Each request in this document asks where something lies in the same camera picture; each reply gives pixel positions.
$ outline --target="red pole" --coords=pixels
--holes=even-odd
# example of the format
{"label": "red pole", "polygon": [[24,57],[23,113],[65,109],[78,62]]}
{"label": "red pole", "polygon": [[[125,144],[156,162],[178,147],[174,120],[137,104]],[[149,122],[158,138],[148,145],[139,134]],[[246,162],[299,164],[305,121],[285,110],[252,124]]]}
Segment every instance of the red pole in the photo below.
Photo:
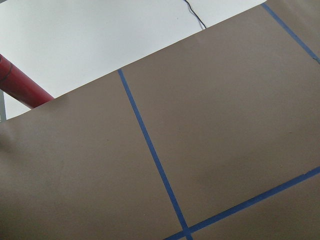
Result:
{"label": "red pole", "polygon": [[31,109],[54,99],[1,54],[0,89]]}

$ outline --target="brown surface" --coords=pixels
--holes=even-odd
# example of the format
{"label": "brown surface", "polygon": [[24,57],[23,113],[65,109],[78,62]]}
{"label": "brown surface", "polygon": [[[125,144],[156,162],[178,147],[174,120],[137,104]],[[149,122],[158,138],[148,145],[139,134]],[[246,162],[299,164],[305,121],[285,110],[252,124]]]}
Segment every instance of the brown surface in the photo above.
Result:
{"label": "brown surface", "polygon": [[261,7],[123,68],[189,226],[320,165],[320,67]]}
{"label": "brown surface", "polygon": [[116,72],[0,124],[0,239],[181,230]]}
{"label": "brown surface", "polygon": [[320,56],[320,1],[268,0],[268,6]]}
{"label": "brown surface", "polygon": [[320,175],[194,233],[194,240],[319,240]]}

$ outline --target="white surface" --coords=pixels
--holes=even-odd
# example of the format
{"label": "white surface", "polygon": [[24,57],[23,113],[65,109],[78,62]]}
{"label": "white surface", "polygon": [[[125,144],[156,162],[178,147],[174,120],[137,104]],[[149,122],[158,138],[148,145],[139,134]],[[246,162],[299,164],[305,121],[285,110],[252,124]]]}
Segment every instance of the white surface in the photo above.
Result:
{"label": "white surface", "polygon": [[[189,2],[209,27],[264,0]],[[54,97],[201,31],[183,0],[8,0],[0,22],[0,53]]]}

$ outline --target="blue line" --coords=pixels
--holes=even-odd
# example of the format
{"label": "blue line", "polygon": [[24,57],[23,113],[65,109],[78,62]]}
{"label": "blue line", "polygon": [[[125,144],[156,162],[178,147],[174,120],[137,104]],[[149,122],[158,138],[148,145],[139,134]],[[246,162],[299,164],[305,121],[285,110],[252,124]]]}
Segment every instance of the blue line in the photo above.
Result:
{"label": "blue line", "polygon": [[144,136],[144,139],[149,147],[149,150],[151,152],[151,155],[153,157],[153,160],[154,160],[154,163],[156,165],[156,168],[158,169],[158,172],[161,176],[161,179],[162,179],[162,182],[164,184],[164,187],[169,195],[169,198],[171,200],[171,203],[173,205],[173,208],[175,210],[175,213],[176,213],[176,216],[178,217],[178,220],[181,224],[181,227],[182,227],[182,230],[183,230],[183,233],[184,235],[186,236],[186,239],[187,240],[193,240],[192,236],[191,236],[191,232],[190,232],[190,229],[188,228],[188,225],[186,223],[186,220],[185,220],[185,217],[183,216],[182,212],[181,212],[181,209],[180,209],[180,206],[178,204],[178,201],[175,197],[175,194],[174,194],[174,191],[172,190],[171,186],[170,186],[170,183],[169,183],[169,180],[166,176],[166,173],[165,173],[165,170],[164,168],[162,167],[162,164],[159,160],[159,157],[157,155],[157,152],[155,150],[155,147],[151,141],[151,138],[148,134],[148,131],[147,131],[147,128],[144,124],[144,121],[140,115],[140,112],[138,110],[138,107],[136,105],[136,102],[134,100],[134,97],[132,96],[131,94],[131,91],[129,89],[129,86],[127,84],[127,81],[126,81],[126,78],[124,76],[124,73],[122,72],[121,69],[118,69],[118,74],[120,75],[120,78],[121,78],[121,81],[122,81],[122,84],[123,84],[123,87],[125,89],[125,92],[129,98],[129,101],[130,101],[130,104],[132,106],[132,109],[133,109],[133,112],[135,114],[135,117],[140,125],[140,128],[141,128],[141,131],[143,133],[143,136]]}
{"label": "blue line", "polygon": [[[214,223],[216,223],[216,222],[218,222],[218,221],[220,221],[222,219],[225,219],[225,218],[227,218],[227,217],[229,217],[229,216],[231,216],[231,215],[233,215],[233,214],[235,214],[235,213],[237,213],[239,211],[242,211],[242,210],[244,210],[244,209],[246,209],[246,208],[248,208],[248,207],[250,207],[250,206],[252,206],[254,204],[259,203],[260,201],[263,201],[263,200],[265,200],[265,199],[267,199],[267,198],[269,198],[269,197],[271,197],[273,195],[276,195],[276,194],[278,194],[278,193],[280,193],[280,192],[282,192],[282,191],[284,191],[284,190],[286,190],[286,189],[288,189],[288,188],[290,188],[290,187],[292,187],[294,185],[297,185],[297,184],[299,184],[299,183],[301,183],[301,182],[303,182],[303,181],[305,181],[305,180],[307,180],[309,178],[312,178],[313,176],[315,176],[317,174],[320,174],[320,166],[316,167],[315,169],[313,169],[313,170],[311,170],[309,172],[307,172],[306,174],[302,174],[300,176],[297,176],[297,177],[295,177],[295,178],[293,178],[293,179],[291,179],[291,180],[289,180],[289,181],[287,181],[287,182],[285,182],[285,183],[283,183],[283,184],[281,184],[279,186],[276,186],[276,187],[274,187],[274,188],[272,188],[272,189],[270,189],[268,191],[265,191],[264,193],[261,193],[261,194],[255,196],[255,197],[247,200],[247,201],[244,201],[244,202],[242,202],[242,203],[240,203],[240,204],[238,204],[238,205],[236,205],[236,206],[234,206],[232,208],[229,208],[228,210],[225,210],[225,211],[223,211],[223,212],[221,212],[221,213],[219,213],[219,214],[217,214],[215,216],[212,216],[212,217],[210,217],[210,218],[208,218],[208,219],[206,219],[204,221],[201,221],[201,222],[191,226],[189,229],[190,229],[191,233],[194,233],[194,232],[196,232],[196,231],[198,231],[200,229],[208,227],[211,224],[214,224]],[[166,238],[165,240],[178,240],[178,239],[181,239],[183,236],[181,236],[180,233],[181,232],[178,232],[178,233]]]}
{"label": "blue line", "polygon": [[278,15],[271,10],[271,8],[265,4],[261,4],[262,7],[274,18],[274,20],[277,21],[278,24],[280,24],[281,27],[283,27],[284,30],[314,59],[320,64],[320,58],[284,23],[284,21],[281,20]]}

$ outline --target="black wire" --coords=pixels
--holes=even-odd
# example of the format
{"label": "black wire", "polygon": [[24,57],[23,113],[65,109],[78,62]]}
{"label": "black wire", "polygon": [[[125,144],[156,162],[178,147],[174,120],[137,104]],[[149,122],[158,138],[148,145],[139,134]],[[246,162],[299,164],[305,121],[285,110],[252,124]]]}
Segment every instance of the black wire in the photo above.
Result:
{"label": "black wire", "polygon": [[204,22],[203,21],[201,21],[201,19],[200,19],[200,17],[195,13],[195,11],[192,9],[192,7],[191,7],[191,5],[190,5],[190,3],[187,1],[187,0],[183,0],[183,1],[185,1],[186,2],[186,4],[188,4],[188,6],[189,6],[189,8],[190,8],[190,10],[191,10],[191,12],[193,12],[193,14],[195,15],[195,17],[199,20],[199,22],[204,26],[204,28],[206,29],[207,27],[206,27],[206,25],[204,24]]}

